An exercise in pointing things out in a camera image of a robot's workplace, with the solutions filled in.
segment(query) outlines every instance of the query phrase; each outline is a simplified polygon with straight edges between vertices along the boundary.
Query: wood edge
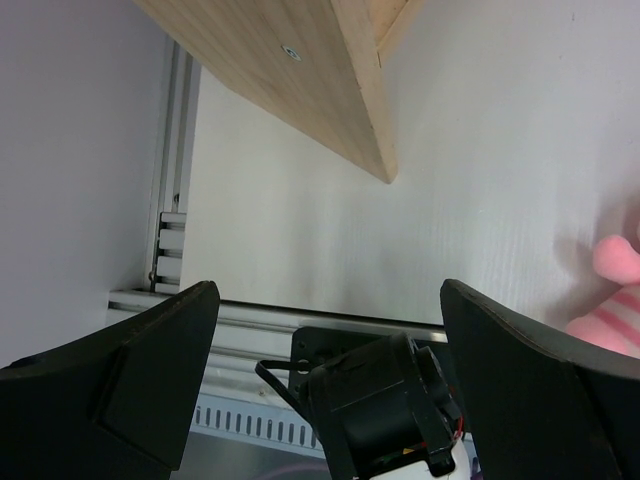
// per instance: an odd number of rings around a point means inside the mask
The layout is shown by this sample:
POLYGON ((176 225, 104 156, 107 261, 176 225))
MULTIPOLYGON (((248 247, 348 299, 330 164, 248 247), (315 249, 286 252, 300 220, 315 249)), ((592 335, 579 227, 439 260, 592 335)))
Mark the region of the wood edge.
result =
POLYGON ((380 64, 384 65, 391 54, 396 50, 400 40, 413 22, 414 18, 425 4, 425 0, 408 0, 393 25, 378 44, 380 64))
POLYGON ((377 157, 368 166, 353 162, 378 180, 390 184, 398 173, 394 129, 391 122, 382 68, 378 58, 373 24, 366 0, 329 0, 336 16, 369 126, 376 142, 377 157))
POLYGON ((369 16, 373 25, 373 33, 376 46, 396 21, 408 0, 366 0, 369 7, 369 16))

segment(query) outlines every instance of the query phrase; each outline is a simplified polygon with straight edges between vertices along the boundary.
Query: wire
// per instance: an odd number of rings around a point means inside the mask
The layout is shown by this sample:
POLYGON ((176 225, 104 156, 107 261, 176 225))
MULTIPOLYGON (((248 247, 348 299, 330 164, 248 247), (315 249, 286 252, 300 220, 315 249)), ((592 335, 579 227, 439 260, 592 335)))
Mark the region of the wire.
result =
POLYGON ((271 373, 269 370, 285 370, 285 371, 304 371, 309 372, 313 369, 311 364, 308 363, 293 363, 293 362, 282 362, 279 360, 262 360, 256 364, 255 371, 258 376, 267 382, 271 388, 273 388, 280 397, 289 404, 291 408, 293 408, 298 415, 300 415, 303 419, 309 422, 309 417, 307 413, 302 409, 300 402, 289 393, 287 387, 285 387, 278 378, 271 373))
POLYGON ((462 434, 464 433, 464 417, 460 417, 460 421, 458 422, 458 430, 456 431, 455 436, 453 437, 455 441, 458 441, 462 434))
POLYGON ((329 467, 322 463, 294 463, 293 465, 285 465, 275 470, 260 475, 253 480, 275 480, 289 473, 299 472, 328 472, 329 467))

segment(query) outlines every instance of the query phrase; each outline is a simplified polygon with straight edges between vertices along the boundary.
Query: red wire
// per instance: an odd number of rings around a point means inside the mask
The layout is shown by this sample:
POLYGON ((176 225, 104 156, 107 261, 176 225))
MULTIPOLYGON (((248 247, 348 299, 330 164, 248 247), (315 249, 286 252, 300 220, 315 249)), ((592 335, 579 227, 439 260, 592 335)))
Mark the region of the red wire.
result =
POLYGON ((456 435, 453 437, 456 441, 462 437, 462 433, 464 432, 464 417, 460 417, 460 421, 458 422, 458 430, 456 431, 456 435))

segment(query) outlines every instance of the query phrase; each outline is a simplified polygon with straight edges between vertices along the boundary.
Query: stuffed animal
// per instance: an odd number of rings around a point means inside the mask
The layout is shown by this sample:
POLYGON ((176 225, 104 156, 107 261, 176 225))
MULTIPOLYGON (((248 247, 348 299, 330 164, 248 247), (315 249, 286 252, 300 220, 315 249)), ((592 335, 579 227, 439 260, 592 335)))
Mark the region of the stuffed animal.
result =
POLYGON ((593 267, 599 275, 622 288, 592 312, 572 320, 567 325, 567 333, 602 348, 640 358, 640 254, 626 239, 612 235, 596 246, 593 267))

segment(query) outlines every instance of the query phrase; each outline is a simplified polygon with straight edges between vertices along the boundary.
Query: metal grille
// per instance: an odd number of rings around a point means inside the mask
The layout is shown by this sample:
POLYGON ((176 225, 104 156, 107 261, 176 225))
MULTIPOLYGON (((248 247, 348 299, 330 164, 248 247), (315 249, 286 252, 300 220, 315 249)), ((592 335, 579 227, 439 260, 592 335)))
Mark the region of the metal grille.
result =
POLYGON ((156 293, 175 295, 180 290, 186 222, 185 213, 164 212, 160 215, 157 257, 151 282, 151 290, 156 293))
POLYGON ((323 458, 311 426, 295 412, 201 394, 191 431, 323 458))

